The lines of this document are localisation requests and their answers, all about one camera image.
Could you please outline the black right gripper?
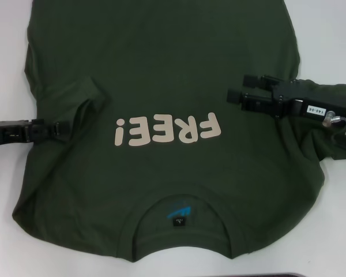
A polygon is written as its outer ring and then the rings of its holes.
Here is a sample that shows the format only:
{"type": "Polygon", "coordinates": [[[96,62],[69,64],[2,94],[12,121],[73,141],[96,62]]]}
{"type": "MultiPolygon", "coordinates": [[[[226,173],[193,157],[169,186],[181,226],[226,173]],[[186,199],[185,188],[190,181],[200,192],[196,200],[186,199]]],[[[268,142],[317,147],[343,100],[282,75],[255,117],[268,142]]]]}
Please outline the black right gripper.
{"type": "Polygon", "coordinates": [[[323,119],[328,111],[346,117],[346,84],[320,85],[310,80],[292,80],[276,85],[277,78],[268,75],[244,75],[243,86],[248,88],[229,89],[227,102],[255,113],[275,113],[277,107],[279,117],[323,119]],[[272,89],[273,95],[266,91],[272,89]]]}

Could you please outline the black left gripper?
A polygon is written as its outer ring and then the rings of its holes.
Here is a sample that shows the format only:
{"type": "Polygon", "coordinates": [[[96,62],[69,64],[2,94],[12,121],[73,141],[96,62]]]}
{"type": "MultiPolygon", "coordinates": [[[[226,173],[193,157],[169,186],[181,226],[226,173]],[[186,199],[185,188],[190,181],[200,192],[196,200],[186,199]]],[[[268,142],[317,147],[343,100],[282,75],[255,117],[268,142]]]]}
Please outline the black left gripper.
{"type": "Polygon", "coordinates": [[[21,121],[0,121],[0,145],[13,143],[42,143],[47,140],[67,141],[70,137],[69,122],[46,122],[43,119],[33,119],[31,122],[27,120],[21,121]],[[29,127],[31,124],[41,126],[48,129],[47,133],[35,131],[29,135],[29,127]]]}

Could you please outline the dark grey robot base edge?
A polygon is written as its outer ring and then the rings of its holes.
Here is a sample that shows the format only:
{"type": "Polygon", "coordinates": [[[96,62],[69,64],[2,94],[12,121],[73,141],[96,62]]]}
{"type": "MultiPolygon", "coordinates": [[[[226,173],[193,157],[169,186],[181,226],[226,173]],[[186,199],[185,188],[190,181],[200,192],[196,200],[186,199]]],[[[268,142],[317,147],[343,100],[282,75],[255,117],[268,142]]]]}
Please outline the dark grey robot base edge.
{"type": "Polygon", "coordinates": [[[258,275],[252,275],[249,277],[306,277],[301,274],[296,273],[276,273],[276,274],[258,274],[258,275]]]}

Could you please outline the dark green printed t-shirt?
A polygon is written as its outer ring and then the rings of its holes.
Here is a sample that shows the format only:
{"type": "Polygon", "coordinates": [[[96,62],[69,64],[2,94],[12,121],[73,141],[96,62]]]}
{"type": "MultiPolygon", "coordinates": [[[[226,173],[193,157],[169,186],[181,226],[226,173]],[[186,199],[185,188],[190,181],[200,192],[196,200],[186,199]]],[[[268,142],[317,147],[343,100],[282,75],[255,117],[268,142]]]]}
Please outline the dark green printed t-shirt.
{"type": "Polygon", "coordinates": [[[243,77],[296,83],[283,0],[33,0],[25,74],[37,117],[13,219],[29,235],[131,262],[193,246],[235,258],[314,205],[336,129],[243,111],[243,77]]]}

